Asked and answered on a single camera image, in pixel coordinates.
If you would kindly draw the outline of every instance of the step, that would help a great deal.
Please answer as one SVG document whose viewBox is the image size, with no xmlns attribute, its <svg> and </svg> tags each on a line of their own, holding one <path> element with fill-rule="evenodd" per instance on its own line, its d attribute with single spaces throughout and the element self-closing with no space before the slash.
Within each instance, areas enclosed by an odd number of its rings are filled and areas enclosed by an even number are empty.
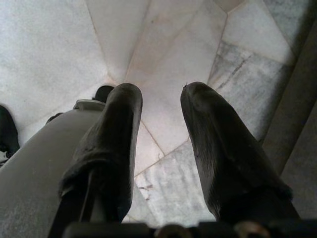
<svg viewBox="0 0 317 238">
<path fill-rule="evenodd" d="M 282 99 L 271 121 L 263 148 L 281 174 L 317 99 L 317 20 L 312 26 Z"/>
<path fill-rule="evenodd" d="M 299 215 L 303 219 L 316 218 L 317 101 L 281 177 L 293 189 L 293 204 Z"/>
</svg>

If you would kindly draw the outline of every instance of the marble floor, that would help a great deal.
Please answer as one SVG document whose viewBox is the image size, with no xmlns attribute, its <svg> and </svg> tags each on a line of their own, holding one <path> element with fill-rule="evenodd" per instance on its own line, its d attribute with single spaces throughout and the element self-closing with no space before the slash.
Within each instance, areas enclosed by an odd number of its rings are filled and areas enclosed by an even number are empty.
<svg viewBox="0 0 317 238">
<path fill-rule="evenodd" d="M 311 0 L 0 0 L 0 103 L 23 145 L 51 115 L 101 85 L 137 85 L 143 112 L 125 221 L 214 220 L 181 112 L 182 88 L 208 84 L 262 141 L 314 9 Z"/>
</svg>

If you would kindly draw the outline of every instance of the floor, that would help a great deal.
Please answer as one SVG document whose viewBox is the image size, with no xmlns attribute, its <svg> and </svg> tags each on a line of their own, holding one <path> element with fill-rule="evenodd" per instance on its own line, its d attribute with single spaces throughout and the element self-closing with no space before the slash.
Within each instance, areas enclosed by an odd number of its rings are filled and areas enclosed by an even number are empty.
<svg viewBox="0 0 317 238">
<path fill-rule="evenodd" d="M 180 107 L 184 85 L 223 95 L 262 141 L 314 21 L 313 0 L 0 1 L 0 103 L 23 145 L 103 84 L 143 94 L 126 222 L 195 225 L 204 203 Z"/>
</svg>

